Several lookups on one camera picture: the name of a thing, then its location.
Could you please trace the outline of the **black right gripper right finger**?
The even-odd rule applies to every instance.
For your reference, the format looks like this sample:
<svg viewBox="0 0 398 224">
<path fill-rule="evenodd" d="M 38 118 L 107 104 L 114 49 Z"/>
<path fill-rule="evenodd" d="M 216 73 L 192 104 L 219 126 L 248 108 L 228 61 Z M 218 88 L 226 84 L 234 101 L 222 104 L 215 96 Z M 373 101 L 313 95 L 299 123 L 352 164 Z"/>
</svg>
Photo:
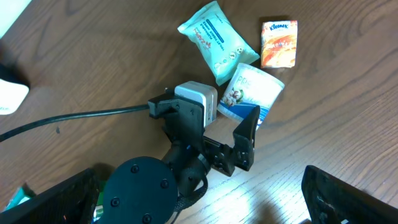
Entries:
<svg viewBox="0 0 398 224">
<path fill-rule="evenodd" d="M 397 209 L 315 167 L 301 189 L 312 223 L 397 223 Z"/>
</svg>

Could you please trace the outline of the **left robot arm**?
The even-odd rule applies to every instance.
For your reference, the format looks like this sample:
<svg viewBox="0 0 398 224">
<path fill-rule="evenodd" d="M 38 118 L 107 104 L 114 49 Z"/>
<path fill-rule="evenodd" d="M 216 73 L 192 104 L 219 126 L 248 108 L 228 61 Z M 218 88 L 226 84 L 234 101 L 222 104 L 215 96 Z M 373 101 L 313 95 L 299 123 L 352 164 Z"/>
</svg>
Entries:
<svg viewBox="0 0 398 224">
<path fill-rule="evenodd" d="M 173 93 L 148 101 L 151 118 L 165 121 L 171 147 L 162 159 L 136 157 L 120 165 L 104 188 L 99 223 L 167 223 L 191 207 L 208 189 L 211 169 L 232 176 L 254 162 L 260 107 L 255 106 L 233 131 L 234 146 L 204 135 L 204 106 Z"/>
</svg>

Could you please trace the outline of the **orange Kleenex tissue pack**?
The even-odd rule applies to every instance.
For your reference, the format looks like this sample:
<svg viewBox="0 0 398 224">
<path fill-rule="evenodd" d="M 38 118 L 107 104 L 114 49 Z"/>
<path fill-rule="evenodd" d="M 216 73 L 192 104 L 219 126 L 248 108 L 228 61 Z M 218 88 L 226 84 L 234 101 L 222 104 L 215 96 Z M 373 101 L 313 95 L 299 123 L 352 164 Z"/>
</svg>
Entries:
<svg viewBox="0 0 398 224">
<path fill-rule="evenodd" d="M 292 68 L 297 51 L 297 21 L 262 24 L 261 68 Z"/>
</svg>

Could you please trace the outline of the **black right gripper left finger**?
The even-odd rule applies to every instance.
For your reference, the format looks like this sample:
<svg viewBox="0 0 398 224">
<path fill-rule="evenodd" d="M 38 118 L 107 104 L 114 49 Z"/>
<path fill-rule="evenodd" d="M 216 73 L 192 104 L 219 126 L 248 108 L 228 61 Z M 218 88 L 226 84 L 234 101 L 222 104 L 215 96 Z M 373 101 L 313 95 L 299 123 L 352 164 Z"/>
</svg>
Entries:
<svg viewBox="0 0 398 224">
<path fill-rule="evenodd" d="M 93 169 L 86 169 L 32 199 L 1 213 L 1 224 L 92 222 L 100 192 Z"/>
</svg>

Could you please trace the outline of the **white round tub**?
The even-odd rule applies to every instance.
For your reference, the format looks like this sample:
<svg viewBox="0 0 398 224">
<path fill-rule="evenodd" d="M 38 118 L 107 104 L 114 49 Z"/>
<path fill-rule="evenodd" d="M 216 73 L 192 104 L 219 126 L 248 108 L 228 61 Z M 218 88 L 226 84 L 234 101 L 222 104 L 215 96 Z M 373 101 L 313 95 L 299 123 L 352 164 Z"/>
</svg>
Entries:
<svg viewBox="0 0 398 224">
<path fill-rule="evenodd" d="M 257 127 L 260 127 L 284 87 L 272 75 L 251 65 L 239 63 L 217 110 L 240 122 L 253 108 L 259 106 Z"/>
</svg>

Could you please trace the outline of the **green white wipes pack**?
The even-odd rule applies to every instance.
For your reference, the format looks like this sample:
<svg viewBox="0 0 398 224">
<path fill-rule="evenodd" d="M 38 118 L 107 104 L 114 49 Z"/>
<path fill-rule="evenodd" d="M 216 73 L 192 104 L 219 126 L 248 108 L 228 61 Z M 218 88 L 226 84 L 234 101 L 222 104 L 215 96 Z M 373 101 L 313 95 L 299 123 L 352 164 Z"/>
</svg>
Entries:
<svg viewBox="0 0 398 224">
<path fill-rule="evenodd" d="M 239 63 L 260 58 L 234 30 L 217 1 L 203 6 L 177 30 L 197 45 L 219 86 L 232 78 Z"/>
</svg>

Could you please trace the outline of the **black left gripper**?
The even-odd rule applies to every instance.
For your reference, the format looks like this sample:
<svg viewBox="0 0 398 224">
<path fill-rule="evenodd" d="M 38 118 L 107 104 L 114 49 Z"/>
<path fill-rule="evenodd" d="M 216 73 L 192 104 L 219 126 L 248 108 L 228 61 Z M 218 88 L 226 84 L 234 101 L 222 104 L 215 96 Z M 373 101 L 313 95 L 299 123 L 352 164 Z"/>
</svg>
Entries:
<svg viewBox="0 0 398 224">
<path fill-rule="evenodd" d="M 205 109 L 199 102 L 164 93 L 148 101 L 149 116 L 165 120 L 164 132 L 171 141 L 178 140 L 191 146 L 205 157 L 209 165 L 227 176 L 235 167 L 249 171 L 254 163 L 254 142 L 261 108 L 255 106 L 233 131 L 234 151 L 226 144 L 204 136 Z"/>
</svg>

